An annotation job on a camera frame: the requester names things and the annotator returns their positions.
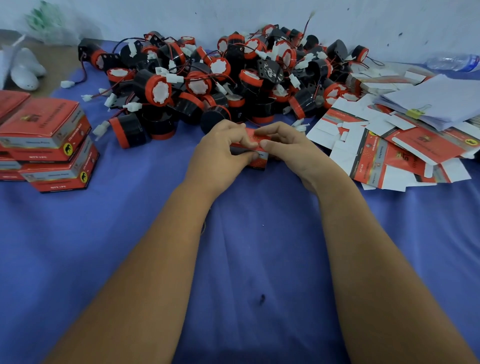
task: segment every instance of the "forearm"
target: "forearm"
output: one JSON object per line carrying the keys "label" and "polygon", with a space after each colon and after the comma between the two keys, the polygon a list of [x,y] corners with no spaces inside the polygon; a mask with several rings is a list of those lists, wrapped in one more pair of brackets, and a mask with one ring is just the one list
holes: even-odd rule
{"label": "forearm", "polygon": [[352,362],[477,363],[354,183],[345,174],[331,178],[317,191]]}
{"label": "forearm", "polygon": [[180,185],[46,363],[170,362],[211,203]]}

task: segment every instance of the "plastic bag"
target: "plastic bag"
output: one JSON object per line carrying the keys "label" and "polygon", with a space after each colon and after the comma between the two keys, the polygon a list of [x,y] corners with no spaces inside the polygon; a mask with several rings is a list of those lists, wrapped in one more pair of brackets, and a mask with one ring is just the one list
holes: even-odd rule
{"label": "plastic bag", "polygon": [[17,25],[20,33],[48,45],[76,46],[82,39],[79,22],[67,19],[58,5],[46,1],[40,1]]}

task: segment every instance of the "white shoe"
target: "white shoe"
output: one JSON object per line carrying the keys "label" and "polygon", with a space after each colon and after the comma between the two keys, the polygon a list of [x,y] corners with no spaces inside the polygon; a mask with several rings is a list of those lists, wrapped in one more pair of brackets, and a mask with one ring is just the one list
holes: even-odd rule
{"label": "white shoe", "polygon": [[13,60],[13,65],[21,65],[30,70],[35,76],[42,77],[47,74],[47,70],[43,67],[35,57],[35,54],[28,48],[22,48],[18,51]]}
{"label": "white shoe", "polygon": [[18,64],[13,65],[10,78],[18,87],[26,91],[35,91],[40,85],[33,72]]}

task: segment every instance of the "left arm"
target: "left arm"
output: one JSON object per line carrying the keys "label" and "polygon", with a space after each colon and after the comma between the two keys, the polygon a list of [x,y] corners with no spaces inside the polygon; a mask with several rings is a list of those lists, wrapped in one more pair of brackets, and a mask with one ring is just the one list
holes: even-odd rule
{"label": "left arm", "polygon": [[46,364],[169,363],[180,338],[203,222],[214,200],[256,152],[244,125],[222,121],[203,137],[184,182]]}

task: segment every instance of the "stack of boxes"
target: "stack of boxes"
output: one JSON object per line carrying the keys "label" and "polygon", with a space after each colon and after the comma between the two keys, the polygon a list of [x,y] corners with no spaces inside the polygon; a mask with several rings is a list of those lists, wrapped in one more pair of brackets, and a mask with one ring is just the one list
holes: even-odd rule
{"label": "stack of boxes", "polygon": [[0,181],[40,192],[86,188],[98,159],[76,101],[0,91]]}

